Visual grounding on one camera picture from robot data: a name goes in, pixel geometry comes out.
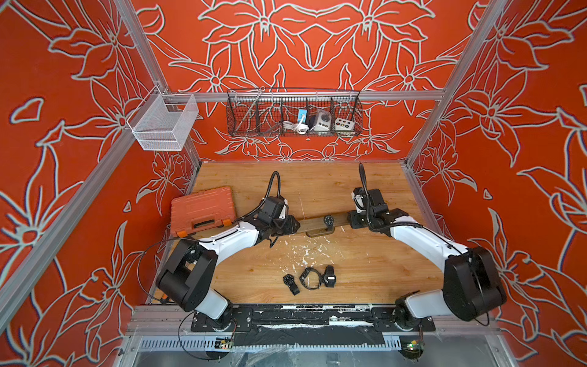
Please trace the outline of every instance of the white cable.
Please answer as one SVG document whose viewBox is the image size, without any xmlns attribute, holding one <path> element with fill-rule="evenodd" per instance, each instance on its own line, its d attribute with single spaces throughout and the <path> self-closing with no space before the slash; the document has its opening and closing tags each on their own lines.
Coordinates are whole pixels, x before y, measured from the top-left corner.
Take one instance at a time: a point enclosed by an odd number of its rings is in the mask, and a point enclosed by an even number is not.
<svg viewBox="0 0 587 367">
<path fill-rule="evenodd" d="M 292 124 L 289 121 L 284 121 L 282 124 L 284 126 L 284 129 L 293 130 L 300 135 L 304 135 L 310 129 L 310 127 L 304 123 Z"/>
</svg>

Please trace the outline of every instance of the orange wall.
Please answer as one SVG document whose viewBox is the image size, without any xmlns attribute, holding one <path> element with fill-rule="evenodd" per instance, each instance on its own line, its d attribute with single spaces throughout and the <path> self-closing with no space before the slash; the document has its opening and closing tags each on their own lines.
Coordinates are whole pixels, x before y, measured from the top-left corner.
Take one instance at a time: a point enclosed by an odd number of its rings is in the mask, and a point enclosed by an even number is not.
<svg viewBox="0 0 587 367">
<path fill-rule="evenodd" d="M 0 9 L 1 285 L 153 85 L 111 0 Z M 193 173 L 189 162 L 184 152 L 131 147 L 0 336 L 0 365 L 112 363 L 132 307 L 146 299 L 137 256 L 166 237 L 170 201 Z M 146 287 L 155 252 L 141 264 Z"/>
<path fill-rule="evenodd" d="M 192 172 L 183 154 L 134 143 L 2 334 L 0 363 L 111 365 L 133 307 L 147 299 L 139 256 L 168 238 L 171 200 Z M 141 261 L 147 290 L 164 247 Z"/>
<path fill-rule="evenodd" d="M 442 89 L 486 2 L 133 3 L 171 90 L 225 92 Z M 432 107 L 365 103 L 365 130 L 353 138 L 246 139 L 227 136 L 222 103 L 201 103 L 192 138 L 200 156 L 215 161 L 402 159 Z"/>
<path fill-rule="evenodd" d="M 522 366 L 587 364 L 586 22 L 511 1 L 414 168 L 445 234 L 492 251 Z"/>
<path fill-rule="evenodd" d="M 53 3 L 0 14 L 0 285 L 153 87 L 116 10 Z"/>
</svg>

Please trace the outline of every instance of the black watch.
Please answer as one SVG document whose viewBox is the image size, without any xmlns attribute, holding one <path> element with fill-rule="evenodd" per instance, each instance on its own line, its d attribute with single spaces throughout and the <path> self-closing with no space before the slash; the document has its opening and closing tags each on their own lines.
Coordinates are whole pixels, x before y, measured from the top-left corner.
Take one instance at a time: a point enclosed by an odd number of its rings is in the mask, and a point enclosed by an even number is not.
<svg viewBox="0 0 587 367">
<path fill-rule="evenodd" d="M 308 277 L 311 271 L 315 272 L 318 275 L 318 285 L 315 288 L 310 288 L 306 285 L 306 278 Z M 324 280 L 322 279 L 322 274 L 320 274 L 320 272 L 314 268 L 305 268 L 303 270 L 302 275 L 299 276 L 299 281 L 302 283 L 304 288 L 309 289 L 311 291 L 320 288 L 322 283 L 324 283 Z"/>
<path fill-rule="evenodd" d="M 293 275 L 288 274 L 288 275 L 284 276 L 284 283 L 285 283 L 285 285 L 287 285 L 289 287 L 289 290 L 292 291 L 293 295 L 296 295 L 299 293 L 299 288 L 295 284 L 295 278 Z"/>
<path fill-rule="evenodd" d="M 334 288 L 336 284 L 336 275 L 334 275 L 334 266 L 328 265 L 324 272 L 323 282 L 328 288 Z"/>
</svg>

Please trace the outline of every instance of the wooden board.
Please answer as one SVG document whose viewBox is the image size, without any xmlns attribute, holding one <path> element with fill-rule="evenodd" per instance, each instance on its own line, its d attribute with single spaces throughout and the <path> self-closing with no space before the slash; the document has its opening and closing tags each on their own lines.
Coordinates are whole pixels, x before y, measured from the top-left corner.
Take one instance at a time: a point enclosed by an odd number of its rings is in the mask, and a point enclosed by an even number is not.
<svg viewBox="0 0 587 367">
<path fill-rule="evenodd" d="M 351 192 L 361 185 L 357 163 L 205 163 L 194 191 L 232 187 L 240 216 L 258 205 L 274 170 L 281 175 L 289 213 L 299 220 L 355 208 Z M 424 223 L 399 163 L 366 163 L 365 171 L 367 187 L 380 189 L 390 208 Z M 324 272 L 327 265 L 335 268 L 336 287 L 301 286 L 298 277 L 306 266 Z M 298 295 L 283 283 L 285 274 L 296 278 Z M 295 234 L 281 237 L 271 249 L 265 241 L 243 250 L 218 265 L 212 287 L 234 303 L 389 304 L 411 291 L 439 289 L 442 279 L 437 267 L 406 244 L 346 225 L 325 237 Z"/>
</svg>

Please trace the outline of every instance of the white mesh basket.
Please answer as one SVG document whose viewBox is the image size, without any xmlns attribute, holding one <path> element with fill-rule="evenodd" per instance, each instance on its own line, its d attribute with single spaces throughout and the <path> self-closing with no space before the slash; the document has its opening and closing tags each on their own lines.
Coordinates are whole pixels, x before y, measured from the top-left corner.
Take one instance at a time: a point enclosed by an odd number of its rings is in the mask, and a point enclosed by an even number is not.
<svg viewBox="0 0 587 367">
<path fill-rule="evenodd" d="M 199 111 L 193 95 L 183 111 L 168 111 L 163 97 L 158 95 L 130 128 L 144 150 L 181 150 Z"/>
</svg>

